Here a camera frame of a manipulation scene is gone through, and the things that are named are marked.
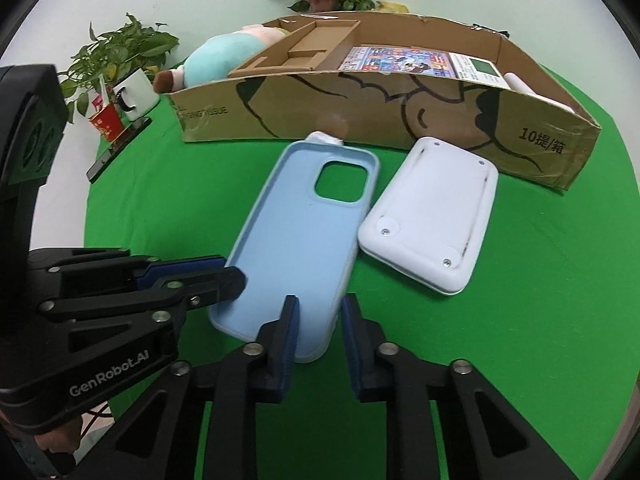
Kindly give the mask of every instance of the light blue phone case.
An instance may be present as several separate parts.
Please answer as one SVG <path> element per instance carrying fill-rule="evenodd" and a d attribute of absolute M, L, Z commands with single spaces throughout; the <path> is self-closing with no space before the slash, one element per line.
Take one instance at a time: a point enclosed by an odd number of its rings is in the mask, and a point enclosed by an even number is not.
<path fill-rule="evenodd" d="M 367 170 L 357 202 L 316 193 L 326 164 L 346 162 Z M 329 346 L 351 268 L 357 231 L 369 210 L 380 163 L 359 148 L 303 140 L 280 156 L 244 223 L 227 266 L 244 272 L 239 298 L 209 307 L 214 327 L 253 341 L 260 327 L 278 319 L 287 294 L 300 300 L 296 361 L 318 359 Z"/>

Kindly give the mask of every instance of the red cup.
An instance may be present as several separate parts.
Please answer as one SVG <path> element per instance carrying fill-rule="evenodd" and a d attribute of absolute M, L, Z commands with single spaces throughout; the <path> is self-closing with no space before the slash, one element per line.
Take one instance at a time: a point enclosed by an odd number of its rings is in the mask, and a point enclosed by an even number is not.
<path fill-rule="evenodd" d="M 124 126 L 113 103 L 109 103 L 97 114 L 92 115 L 89 121 L 93 126 L 98 128 L 100 134 L 107 139 L 108 142 L 116 140 L 124 131 Z"/>

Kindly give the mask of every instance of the green cloth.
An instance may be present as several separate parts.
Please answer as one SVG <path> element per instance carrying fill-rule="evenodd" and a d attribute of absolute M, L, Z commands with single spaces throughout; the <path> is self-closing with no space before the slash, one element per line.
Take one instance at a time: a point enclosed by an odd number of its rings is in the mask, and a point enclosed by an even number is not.
<path fill-rule="evenodd" d="M 563 83 L 602 125 L 568 192 L 501 174 L 478 264 L 457 296 L 441 296 L 364 254 L 348 292 L 391 341 L 421 358 L 477 365 L 587 479 L 640 368 L 640 199 L 613 120 Z M 287 143 L 185 144 L 167 101 L 150 116 L 153 124 L 91 186 L 86 245 L 162 259 L 228 255 Z M 405 153 L 371 151 L 382 164 L 377 198 Z M 349 185 L 334 183 L 336 190 Z M 260 480 L 385 477 L 385 407 L 354 399 L 339 330 L 324 357 L 296 365 L 282 405 L 258 407 Z M 238 344 L 200 309 L 189 313 L 180 356 L 204 364 Z M 114 412 L 148 382 L 114 399 Z"/>

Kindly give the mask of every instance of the cardboard box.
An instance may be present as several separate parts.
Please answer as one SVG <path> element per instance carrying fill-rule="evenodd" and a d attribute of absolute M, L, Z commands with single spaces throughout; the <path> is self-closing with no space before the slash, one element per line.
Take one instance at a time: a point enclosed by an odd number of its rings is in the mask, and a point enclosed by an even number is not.
<path fill-rule="evenodd" d="M 322 30 L 331 26 L 323 24 L 333 20 L 352 25 L 340 24 L 336 30 L 341 34 L 324 37 Z M 484 156 L 505 173 L 568 189 L 600 132 L 598 123 L 547 72 L 490 30 L 378 12 L 288 16 L 265 25 L 293 34 L 238 72 L 267 72 L 170 94 L 185 142 L 301 139 L 322 130 L 347 142 L 408 150 L 418 138 L 431 136 Z M 312 31 L 321 31 L 319 42 L 301 45 Z M 575 114 L 527 94 L 452 78 L 339 72 L 342 60 L 337 57 L 330 60 L 335 68 L 326 69 L 329 51 L 342 48 L 340 55 L 346 56 L 352 44 L 428 48 L 490 60 L 502 74 L 517 74 L 537 94 L 568 105 Z M 278 49 L 280 58 L 274 56 Z M 304 53 L 302 67 L 287 64 L 296 57 L 292 49 Z M 271 61 L 256 63 L 261 58 Z"/>

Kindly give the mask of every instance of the blue gripper pad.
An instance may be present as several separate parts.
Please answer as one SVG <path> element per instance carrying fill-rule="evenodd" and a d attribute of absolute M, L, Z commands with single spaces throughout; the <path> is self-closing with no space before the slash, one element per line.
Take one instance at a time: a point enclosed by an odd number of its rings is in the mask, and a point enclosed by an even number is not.
<path fill-rule="evenodd" d="M 344 340 L 344 351 L 347 354 L 351 389 L 356 397 L 360 398 L 362 391 L 362 354 L 355 335 L 355 317 L 359 316 L 360 312 L 357 306 L 350 303 L 348 296 L 345 296 L 342 300 L 340 309 L 342 312 L 342 339 Z"/>
<path fill-rule="evenodd" d="M 298 342 L 298 332 L 300 329 L 300 301 L 295 296 L 287 296 L 282 308 L 283 315 L 287 314 L 288 323 L 284 330 L 285 334 L 281 339 L 282 346 L 276 350 L 273 357 L 276 368 L 281 370 L 280 381 L 278 382 L 278 392 L 280 399 L 284 399 L 291 386 L 291 374 L 293 372 L 293 361 L 296 354 L 296 344 Z"/>
<path fill-rule="evenodd" d="M 151 288 L 157 280 L 165 276 L 222 269 L 225 263 L 226 259 L 222 256 L 206 256 L 203 258 L 189 258 L 188 260 L 156 262 L 149 265 L 146 274 L 137 279 L 136 285 L 138 290 L 143 290 L 145 288 Z"/>

